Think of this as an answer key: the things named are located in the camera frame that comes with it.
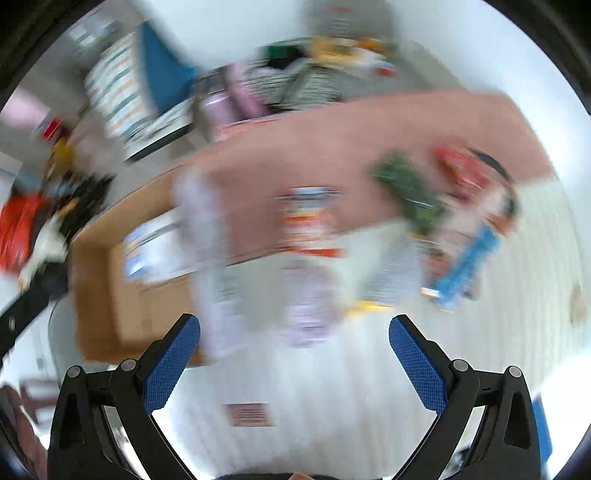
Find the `blue bear tissue pack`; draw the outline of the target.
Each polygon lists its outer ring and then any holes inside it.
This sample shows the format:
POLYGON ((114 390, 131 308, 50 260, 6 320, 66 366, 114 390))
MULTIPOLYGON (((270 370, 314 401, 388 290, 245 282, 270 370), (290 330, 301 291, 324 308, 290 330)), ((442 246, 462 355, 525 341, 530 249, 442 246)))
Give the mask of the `blue bear tissue pack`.
POLYGON ((123 273, 126 280, 144 285, 164 283, 191 272, 183 250, 180 222, 146 222, 123 242, 123 273))

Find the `lilac towel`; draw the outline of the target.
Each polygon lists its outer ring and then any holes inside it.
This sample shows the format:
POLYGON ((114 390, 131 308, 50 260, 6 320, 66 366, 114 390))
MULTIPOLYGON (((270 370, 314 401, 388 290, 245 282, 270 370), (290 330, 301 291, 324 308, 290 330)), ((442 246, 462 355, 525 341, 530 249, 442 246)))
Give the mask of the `lilac towel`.
POLYGON ((297 256, 283 267, 284 316, 291 345, 309 348, 322 343, 341 320, 338 283, 317 261, 297 256))

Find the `green wet wipes pack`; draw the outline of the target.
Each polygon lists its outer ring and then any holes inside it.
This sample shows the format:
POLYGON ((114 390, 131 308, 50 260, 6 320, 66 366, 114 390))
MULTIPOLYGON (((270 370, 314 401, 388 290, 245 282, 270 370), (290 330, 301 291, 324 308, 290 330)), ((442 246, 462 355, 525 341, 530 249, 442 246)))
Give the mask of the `green wet wipes pack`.
POLYGON ((444 219, 444 203, 405 152, 394 150, 384 155, 373 177, 398 199, 403 217, 419 236, 429 237, 444 219))

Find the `red snack bag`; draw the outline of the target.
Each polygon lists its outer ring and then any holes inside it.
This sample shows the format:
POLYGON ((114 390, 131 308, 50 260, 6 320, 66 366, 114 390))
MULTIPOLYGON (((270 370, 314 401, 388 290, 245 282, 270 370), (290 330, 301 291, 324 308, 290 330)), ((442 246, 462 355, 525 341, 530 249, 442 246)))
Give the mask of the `red snack bag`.
POLYGON ((434 160, 453 186, 459 200, 475 200, 487 187, 489 177, 477 156, 461 144, 442 144, 432 150, 434 160))

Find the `orange snack bag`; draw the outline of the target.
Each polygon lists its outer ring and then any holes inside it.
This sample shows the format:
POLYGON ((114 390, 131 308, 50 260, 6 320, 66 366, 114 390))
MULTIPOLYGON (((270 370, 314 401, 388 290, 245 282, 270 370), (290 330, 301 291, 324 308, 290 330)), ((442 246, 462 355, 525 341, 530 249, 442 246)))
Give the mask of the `orange snack bag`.
POLYGON ((283 251, 321 258, 339 258, 344 249, 337 239, 335 201, 341 192, 327 186, 291 188, 280 202, 283 251))

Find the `brown cardboard box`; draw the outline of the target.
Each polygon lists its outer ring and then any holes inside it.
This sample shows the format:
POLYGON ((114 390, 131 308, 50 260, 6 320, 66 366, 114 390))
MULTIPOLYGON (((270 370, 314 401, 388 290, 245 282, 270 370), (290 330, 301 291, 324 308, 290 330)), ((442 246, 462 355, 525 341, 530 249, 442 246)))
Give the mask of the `brown cardboard box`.
POLYGON ((181 314, 199 315, 190 276, 143 286, 124 276, 124 238, 142 223, 173 208, 173 168, 94 217, 69 251, 70 296, 76 342, 86 360, 115 365, 139 357, 181 314))

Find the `pink rug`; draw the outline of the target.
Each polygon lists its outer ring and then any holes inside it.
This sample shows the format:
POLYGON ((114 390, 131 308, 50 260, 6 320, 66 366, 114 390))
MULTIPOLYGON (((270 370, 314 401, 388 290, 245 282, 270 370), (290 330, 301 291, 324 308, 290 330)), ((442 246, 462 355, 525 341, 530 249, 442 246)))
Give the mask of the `pink rug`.
POLYGON ((491 155, 518 182, 553 174, 508 97, 456 90, 365 97, 280 115, 194 154, 178 178, 202 177, 214 187, 236 263, 280 248, 279 198, 291 188, 339 190, 341 231, 399 216, 398 201, 373 179, 373 169, 403 152, 432 188, 443 190, 446 179, 432 151, 449 141, 491 155))

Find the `pink suitcase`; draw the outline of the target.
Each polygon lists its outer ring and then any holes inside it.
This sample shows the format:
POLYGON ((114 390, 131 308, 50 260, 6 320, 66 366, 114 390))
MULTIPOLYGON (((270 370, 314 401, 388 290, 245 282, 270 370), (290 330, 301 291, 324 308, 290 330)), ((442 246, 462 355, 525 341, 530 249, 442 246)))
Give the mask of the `pink suitcase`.
POLYGON ((224 131, 270 115, 270 110, 245 84, 245 61, 208 70, 197 77, 198 118, 209 141, 222 140, 224 131))

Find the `yellow snack bags pile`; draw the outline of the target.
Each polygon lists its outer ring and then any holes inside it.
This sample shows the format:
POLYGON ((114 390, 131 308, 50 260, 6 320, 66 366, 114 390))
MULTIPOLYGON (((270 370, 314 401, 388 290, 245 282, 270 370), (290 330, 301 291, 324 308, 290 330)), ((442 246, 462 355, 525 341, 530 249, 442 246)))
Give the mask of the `yellow snack bags pile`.
POLYGON ((397 74, 387 45, 373 38, 315 36, 308 53, 315 65, 353 76, 392 78, 397 74))

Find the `black white patterned cloth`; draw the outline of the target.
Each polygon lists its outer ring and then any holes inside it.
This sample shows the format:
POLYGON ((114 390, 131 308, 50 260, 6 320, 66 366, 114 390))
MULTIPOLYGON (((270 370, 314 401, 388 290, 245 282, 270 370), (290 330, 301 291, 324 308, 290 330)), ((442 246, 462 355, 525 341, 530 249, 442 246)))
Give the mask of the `black white patterned cloth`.
POLYGON ((242 84, 274 111, 307 110, 342 101, 335 76, 306 59, 295 60, 283 70, 252 64, 242 84))

